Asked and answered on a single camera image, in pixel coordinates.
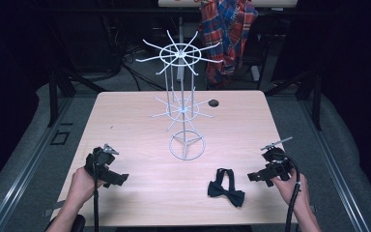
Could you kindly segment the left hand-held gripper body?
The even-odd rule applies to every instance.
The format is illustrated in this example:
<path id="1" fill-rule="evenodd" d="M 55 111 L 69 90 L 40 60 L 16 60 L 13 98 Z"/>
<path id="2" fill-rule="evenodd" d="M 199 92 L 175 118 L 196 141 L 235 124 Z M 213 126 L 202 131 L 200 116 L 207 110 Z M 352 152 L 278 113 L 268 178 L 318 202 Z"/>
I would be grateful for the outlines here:
<path id="1" fill-rule="evenodd" d="M 112 173 L 109 165 L 115 160 L 118 152 L 108 144 L 103 147 L 97 147 L 86 158 L 84 169 L 94 178 L 108 182 Z"/>

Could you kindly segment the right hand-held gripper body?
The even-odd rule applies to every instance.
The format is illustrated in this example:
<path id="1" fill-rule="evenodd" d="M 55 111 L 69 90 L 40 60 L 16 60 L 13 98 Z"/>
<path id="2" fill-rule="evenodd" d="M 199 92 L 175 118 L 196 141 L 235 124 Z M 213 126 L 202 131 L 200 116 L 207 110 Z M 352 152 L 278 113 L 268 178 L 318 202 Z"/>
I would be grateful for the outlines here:
<path id="1" fill-rule="evenodd" d="M 268 162 L 266 168 L 262 170 L 263 181 L 269 182 L 274 177 L 279 177 L 282 181 L 288 181 L 290 179 L 289 172 L 294 166 L 286 156 L 284 150 L 278 147 L 278 144 L 288 140 L 290 140 L 290 137 L 272 142 L 262 148 L 262 150 L 265 150 L 262 157 Z"/>

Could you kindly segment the black bow tie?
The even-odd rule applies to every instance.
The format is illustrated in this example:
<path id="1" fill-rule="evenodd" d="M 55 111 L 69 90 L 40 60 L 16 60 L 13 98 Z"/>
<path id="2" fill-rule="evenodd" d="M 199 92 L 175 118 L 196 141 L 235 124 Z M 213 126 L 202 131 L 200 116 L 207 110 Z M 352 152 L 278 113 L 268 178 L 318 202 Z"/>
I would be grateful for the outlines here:
<path id="1" fill-rule="evenodd" d="M 228 189 L 222 186 L 224 176 L 228 176 Z M 215 174 L 215 180 L 210 181 L 208 185 L 207 194 L 210 197 L 219 197 L 224 195 L 228 198 L 230 203 L 239 208 L 243 205 L 245 193 L 242 190 L 235 188 L 235 175 L 232 169 L 218 168 Z"/>

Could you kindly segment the white wire display rack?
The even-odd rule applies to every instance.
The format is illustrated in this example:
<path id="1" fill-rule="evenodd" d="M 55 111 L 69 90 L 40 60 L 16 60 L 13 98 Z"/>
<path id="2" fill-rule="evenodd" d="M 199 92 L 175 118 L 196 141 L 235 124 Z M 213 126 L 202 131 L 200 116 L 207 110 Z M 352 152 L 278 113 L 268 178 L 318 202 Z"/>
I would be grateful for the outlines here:
<path id="1" fill-rule="evenodd" d="M 195 65 L 201 61 L 208 63 L 221 63 L 221 60 L 213 60 L 203 57 L 203 52 L 217 48 L 219 43 L 199 48 L 193 44 L 198 36 L 194 36 L 188 43 L 183 39 L 176 41 L 166 31 L 169 43 L 166 46 L 144 43 L 155 48 L 158 54 L 146 59 L 137 59 L 137 62 L 145 63 L 159 60 L 163 67 L 156 75 L 164 76 L 165 99 L 156 97 L 158 102 L 165 105 L 165 111 L 160 114 L 152 115 L 152 118 L 166 116 L 171 120 L 166 129 L 170 131 L 174 126 L 179 126 L 179 130 L 174 132 L 168 142 L 169 152 L 179 160 L 196 160 L 200 158 L 206 150 L 206 140 L 204 136 L 194 127 L 193 121 L 198 116 L 212 118 L 212 115 L 201 112 L 200 107 L 204 103 L 209 103 L 211 99 L 197 101 L 195 96 L 194 79 L 198 75 Z"/>

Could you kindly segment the person's left hand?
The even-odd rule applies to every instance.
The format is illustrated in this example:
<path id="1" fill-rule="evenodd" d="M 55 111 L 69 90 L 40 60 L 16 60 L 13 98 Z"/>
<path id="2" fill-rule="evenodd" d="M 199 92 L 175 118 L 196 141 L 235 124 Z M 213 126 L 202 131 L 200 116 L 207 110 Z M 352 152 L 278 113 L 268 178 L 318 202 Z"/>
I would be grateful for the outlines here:
<path id="1" fill-rule="evenodd" d="M 94 191 L 103 184 L 104 181 L 95 181 L 83 167 L 78 168 L 72 175 L 67 203 L 80 210 L 94 195 Z"/>

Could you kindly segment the black chair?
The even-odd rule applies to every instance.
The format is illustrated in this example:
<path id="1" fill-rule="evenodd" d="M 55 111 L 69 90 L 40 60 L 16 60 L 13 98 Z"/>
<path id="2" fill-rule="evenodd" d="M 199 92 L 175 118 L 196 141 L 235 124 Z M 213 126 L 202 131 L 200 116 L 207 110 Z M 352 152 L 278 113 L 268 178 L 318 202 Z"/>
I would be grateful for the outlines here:
<path id="1" fill-rule="evenodd" d="M 44 232 L 83 232 L 86 219 L 82 215 L 75 217 L 58 216 L 45 228 Z"/>

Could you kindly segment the black metal stand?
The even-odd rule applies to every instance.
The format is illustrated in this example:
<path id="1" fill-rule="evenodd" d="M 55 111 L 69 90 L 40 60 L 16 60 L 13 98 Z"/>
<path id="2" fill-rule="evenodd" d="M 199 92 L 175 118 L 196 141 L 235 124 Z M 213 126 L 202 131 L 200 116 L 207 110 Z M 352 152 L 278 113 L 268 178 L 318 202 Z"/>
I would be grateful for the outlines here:
<path id="1" fill-rule="evenodd" d="M 53 72 L 48 82 L 50 119 L 47 126 L 49 128 L 55 124 L 59 116 L 58 91 L 61 91 L 66 98 L 73 98 L 76 94 L 72 81 L 77 81 L 97 93 L 105 92 L 104 88 L 71 70 L 60 69 Z"/>
<path id="2" fill-rule="evenodd" d="M 315 71 L 306 71 L 295 77 L 284 80 L 276 87 L 266 91 L 265 95 L 268 97 L 273 96 L 294 83 L 298 83 L 300 85 L 295 93 L 298 101 L 305 101 L 309 98 L 310 94 L 313 94 L 311 120 L 316 129 L 320 131 L 322 129 L 320 123 L 322 78 Z"/>

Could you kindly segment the red blue plaid cloth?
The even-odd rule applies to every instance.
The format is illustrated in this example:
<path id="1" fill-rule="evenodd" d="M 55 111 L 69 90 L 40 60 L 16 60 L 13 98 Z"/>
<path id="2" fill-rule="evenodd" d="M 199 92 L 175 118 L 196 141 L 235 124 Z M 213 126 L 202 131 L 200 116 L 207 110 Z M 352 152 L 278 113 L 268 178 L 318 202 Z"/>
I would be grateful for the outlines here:
<path id="1" fill-rule="evenodd" d="M 243 63 L 251 24 L 257 18 L 252 0 L 200 0 L 201 33 L 207 57 L 207 87 L 219 89 L 232 80 Z"/>

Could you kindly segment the grey metal floor rail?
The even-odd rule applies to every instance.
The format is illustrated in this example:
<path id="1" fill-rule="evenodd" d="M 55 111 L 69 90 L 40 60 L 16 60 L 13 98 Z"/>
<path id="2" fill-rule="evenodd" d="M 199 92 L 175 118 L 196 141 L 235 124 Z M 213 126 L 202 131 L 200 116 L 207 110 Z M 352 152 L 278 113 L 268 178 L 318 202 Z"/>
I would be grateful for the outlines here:
<path id="1" fill-rule="evenodd" d="M 43 232 L 68 175 L 87 101 L 64 99 L 47 124 L 41 107 L 0 174 L 0 232 Z"/>
<path id="2" fill-rule="evenodd" d="M 304 114 L 305 120 L 309 125 L 309 128 L 311 128 L 312 133 L 316 137 L 320 149 L 322 150 L 322 158 L 328 170 L 328 174 L 331 180 L 333 181 L 333 184 L 336 188 L 336 191 L 348 215 L 348 218 L 350 219 L 352 226 L 354 227 L 356 232 L 371 232 L 369 226 L 366 223 L 365 218 L 363 217 L 360 211 L 356 199 L 354 198 L 354 195 L 351 192 L 333 156 L 333 152 L 328 145 L 324 133 L 321 130 L 318 130 L 317 127 L 314 125 L 314 122 L 311 117 L 310 106 L 305 101 L 299 101 L 299 106 L 302 113 Z"/>

